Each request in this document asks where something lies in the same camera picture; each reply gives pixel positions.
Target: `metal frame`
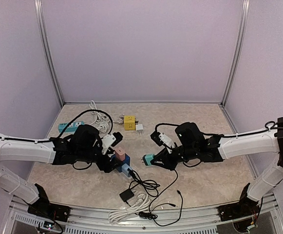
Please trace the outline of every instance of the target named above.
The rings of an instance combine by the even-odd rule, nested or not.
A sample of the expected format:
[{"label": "metal frame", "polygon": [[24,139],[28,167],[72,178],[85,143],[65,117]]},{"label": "metal frame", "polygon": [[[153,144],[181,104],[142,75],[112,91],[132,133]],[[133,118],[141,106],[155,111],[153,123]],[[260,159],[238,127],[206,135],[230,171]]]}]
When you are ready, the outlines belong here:
[{"label": "metal frame", "polygon": [[249,11],[249,0],[243,0],[241,22],[240,22],[240,27],[239,27],[237,44],[236,44],[235,51],[234,51],[232,66],[230,68],[229,78],[228,78],[228,82],[227,82],[227,85],[226,85],[225,93],[224,93],[224,96],[223,96],[223,99],[222,99],[222,102],[221,102],[221,105],[223,107],[225,107],[225,105],[227,103],[229,94],[231,92],[232,84],[233,84],[233,81],[234,81],[235,73],[236,73],[236,70],[237,70],[237,67],[238,67],[238,62],[239,62],[241,50],[242,50],[243,39],[244,39],[244,35],[245,35],[248,11]]},{"label": "metal frame", "polygon": [[283,234],[283,216],[280,209],[270,211],[277,234]]},{"label": "metal frame", "polygon": [[[235,127],[235,125],[234,125],[234,123],[233,123],[233,121],[232,121],[230,115],[228,114],[228,112],[227,112],[226,109],[224,108],[224,106],[222,106],[222,105],[220,104],[220,105],[219,105],[219,108],[220,108],[221,111],[223,112],[223,114],[224,114],[224,116],[225,116],[225,118],[226,118],[226,120],[227,120],[227,122],[228,122],[230,128],[232,129],[232,132],[233,132],[234,134],[237,133],[238,131],[237,131],[237,129],[236,129],[236,127]],[[253,160],[252,160],[251,157],[249,157],[248,155],[245,155],[245,158],[246,158],[246,160],[247,160],[247,164],[248,164],[248,167],[249,167],[249,169],[250,169],[250,171],[251,171],[251,173],[252,173],[253,178],[256,179],[256,178],[259,176],[259,173],[258,173],[257,168],[255,167],[255,164],[254,164]]]},{"label": "metal frame", "polygon": [[56,97],[58,99],[60,107],[62,108],[65,102],[64,102],[62,91],[60,89],[60,85],[57,79],[53,59],[52,59],[51,52],[50,52],[50,47],[49,47],[48,40],[47,40],[47,33],[46,33],[46,26],[44,22],[42,2],[41,0],[34,0],[34,3],[35,3],[35,11],[36,11],[37,19],[38,19],[39,33],[40,33],[40,37],[42,40],[42,45],[43,45],[43,49],[45,53],[47,66],[50,72],[50,77],[54,85]]},{"label": "metal frame", "polygon": [[[170,103],[174,103],[174,104],[216,104],[219,105],[220,103],[217,101],[211,102],[211,101],[95,101],[95,103],[99,103],[99,104],[132,104],[132,103],[136,103],[136,104],[142,104],[142,103],[166,103],[166,104],[170,104]],[[79,105],[79,104],[90,104],[90,102],[87,101],[81,101],[81,102],[66,102],[66,105]]]},{"label": "metal frame", "polygon": [[[67,223],[59,222],[62,225],[65,233],[68,234],[80,234],[82,231],[92,231],[93,233],[141,233],[147,232],[149,234],[158,234],[162,232],[162,228],[158,227],[151,220],[140,219],[134,215],[129,216],[120,225],[110,224],[108,221],[109,209],[97,209],[86,208],[79,206],[70,206],[71,213]],[[218,205],[204,206],[197,208],[183,209],[182,218],[174,225],[167,226],[163,232],[165,234],[183,234],[194,233],[197,230],[213,229],[217,225],[231,223],[232,220],[221,222],[220,216],[217,210]],[[29,225],[33,225],[37,222],[48,221],[45,218],[37,217],[33,214],[27,213],[27,205],[19,198],[13,197],[10,204],[7,223],[4,227],[3,234],[10,234],[13,224],[16,221],[21,221]],[[273,194],[267,194],[264,196],[264,205],[261,213],[273,212],[273,216],[279,216],[278,203]],[[169,223],[171,220],[175,220],[179,215],[179,209],[158,211],[159,222]]]}]

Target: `white joint cover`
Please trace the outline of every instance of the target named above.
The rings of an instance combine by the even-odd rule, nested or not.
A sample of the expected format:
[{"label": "white joint cover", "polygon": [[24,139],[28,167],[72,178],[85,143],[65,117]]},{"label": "white joint cover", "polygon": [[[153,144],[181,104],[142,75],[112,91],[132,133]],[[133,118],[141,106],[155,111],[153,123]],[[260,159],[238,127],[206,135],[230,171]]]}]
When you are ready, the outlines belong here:
[{"label": "white joint cover", "polygon": [[283,167],[278,166],[277,157],[264,172],[254,180],[247,190],[247,197],[253,201],[259,201],[272,188],[276,187],[283,180]]},{"label": "white joint cover", "polygon": [[278,140],[274,136],[276,132],[277,130],[271,130],[249,136],[221,138],[219,141],[220,147],[218,148],[219,153],[223,159],[229,159],[262,152],[279,152]]},{"label": "white joint cover", "polygon": [[[9,136],[0,134],[0,137],[7,138]],[[55,154],[54,144],[52,142],[35,144],[34,142],[0,139],[0,161],[18,160],[53,163]]]},{"label": "white joint cover", "polygon": [[175,148],[175,144],[172,141],[172,139],[169,138],[169,136],[165,135],[164,133],[161,133],[159,135],[159,138],[161,139],[161,141],[164,142],[164,144],[166,144],[167,146],[171,147],[171,148]]},{"label": "white joint cover", "polygon": [[29,204],[38,200],[38,189],[34,184],[20,178],[17,174],[0,164],[0,188],[9,194],[22,198]]},{"label": "white joint cover", "polygon": [[108,151],[108,148],[111,147],[111,145],[116,141],[115,136],[110,133],[105,135],[102,139],[102,154],[105,155]]}]

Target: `black power adapter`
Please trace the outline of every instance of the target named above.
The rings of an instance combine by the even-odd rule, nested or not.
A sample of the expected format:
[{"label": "black power adapter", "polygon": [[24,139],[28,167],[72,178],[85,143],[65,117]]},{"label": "black power adapter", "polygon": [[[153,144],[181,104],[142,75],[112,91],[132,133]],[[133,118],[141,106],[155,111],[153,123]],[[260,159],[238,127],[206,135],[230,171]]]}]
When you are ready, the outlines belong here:
[{"label": "black power adapter", "polygon": [[134,194],[133,194],[131,189],[127,189],[124,192],[120,193],[120,197],[124,202],[127,202],[133,196],[134,196]]}]

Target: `cable bundle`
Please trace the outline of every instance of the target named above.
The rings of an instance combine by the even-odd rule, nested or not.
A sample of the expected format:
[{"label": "cable bundle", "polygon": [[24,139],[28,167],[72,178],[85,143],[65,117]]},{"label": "cable bundle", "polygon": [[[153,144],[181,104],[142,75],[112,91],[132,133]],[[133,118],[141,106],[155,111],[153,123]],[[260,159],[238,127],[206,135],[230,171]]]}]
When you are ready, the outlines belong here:
[{"label": "cable bundle", "polygon": [[[91,104],[89,104],[89,107],[92,110],[97,110],[96,103],[93,100],[91,100]],[[102,133],[106,133],[110,127],[110,119],[106,115],[96,111],[93,111],[92,115],[94,116],[94,121],[90,125],[97,124],[98,126],[96,127],[96,129],[98,129]]]},{"label": "cable bundle", "polygon": [[135,204],[123,210],[110,211],[108,219],[111,223],[117,223],[129,215],[148,210],[150,202],[148,194],[139,193]]},{"label": "cable bundle", "polygon": [[[157,188],[160,187],[160,184],[156,183],[156,181],[154,181],[153,179],[142,180],[140,175],[134,170],[129,170],[129,173],[133,179],[133,181],[129,185],[129,189],[134,189],[136,186],[141,185],[145,189],[147,195],[151,197],[157,197],[159,195],[159,191]],[[153,190],[156,193],[155,195],[149,193],[149,191]]]}]

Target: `pink block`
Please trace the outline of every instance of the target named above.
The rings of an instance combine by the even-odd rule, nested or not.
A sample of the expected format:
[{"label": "pink block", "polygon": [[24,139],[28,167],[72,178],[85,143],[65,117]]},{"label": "pink block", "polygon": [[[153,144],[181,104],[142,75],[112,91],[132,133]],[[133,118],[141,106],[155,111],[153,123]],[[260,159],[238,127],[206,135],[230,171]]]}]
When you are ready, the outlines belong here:
[{"label": "pink block", "polygon": [[125,160],[125,150],[123,150],[121,147],[117,147],[114,149],[115,151],[115,157],[120,160],[124,161]]}]

